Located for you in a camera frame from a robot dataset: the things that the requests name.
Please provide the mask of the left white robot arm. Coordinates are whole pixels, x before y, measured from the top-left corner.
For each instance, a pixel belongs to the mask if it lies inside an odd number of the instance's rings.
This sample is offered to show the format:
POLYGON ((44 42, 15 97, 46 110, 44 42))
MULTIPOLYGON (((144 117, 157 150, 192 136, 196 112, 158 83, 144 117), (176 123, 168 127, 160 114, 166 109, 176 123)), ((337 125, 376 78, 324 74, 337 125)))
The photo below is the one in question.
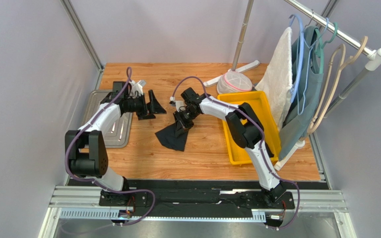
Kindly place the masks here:
POLYGON ((112 193, 130 192, 127 179, 109 167, 104 135, 125 113, 135 113, 139 120, 166 114, 153 90, 148 91, 146 101, 144 84, 143 80, 115 81, 90 120, 79 129, 66 132, 64 165, 72 179, 95 183, 112 193))

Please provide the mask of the black paper napkin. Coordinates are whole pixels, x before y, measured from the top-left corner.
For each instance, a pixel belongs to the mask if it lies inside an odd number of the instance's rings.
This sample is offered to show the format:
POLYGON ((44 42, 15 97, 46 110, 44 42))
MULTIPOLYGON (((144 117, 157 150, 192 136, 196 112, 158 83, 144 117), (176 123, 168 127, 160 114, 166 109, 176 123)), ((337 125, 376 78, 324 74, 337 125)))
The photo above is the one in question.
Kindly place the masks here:
POLYGON ((155 133, 160 144, 168 149, 184 152, 188 138, 188 131, 178 137, 175 136, 176 124, 173 123, 166 128, 155 133))

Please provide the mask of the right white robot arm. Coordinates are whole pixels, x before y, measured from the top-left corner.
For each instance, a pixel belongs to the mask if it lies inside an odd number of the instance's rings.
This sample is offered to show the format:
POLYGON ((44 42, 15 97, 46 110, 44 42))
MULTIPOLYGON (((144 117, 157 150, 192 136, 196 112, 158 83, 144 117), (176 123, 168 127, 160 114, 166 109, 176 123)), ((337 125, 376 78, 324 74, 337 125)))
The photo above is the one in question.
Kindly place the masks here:
POLYGON ((194 125, 193 120, 201 115, 210 115, 227 123, 234 142, 248 154, 256 170, 259 184, 264 190, 266 199, 276 203, 286 189, 274 170, 270 160, 264 129, 261 122, 248 103, 229 104, 214 97, 197 94, 191 87, 181 94, 185 109, 173 113, 175 118, 174 136, 178 138, 188 132, 194 125))

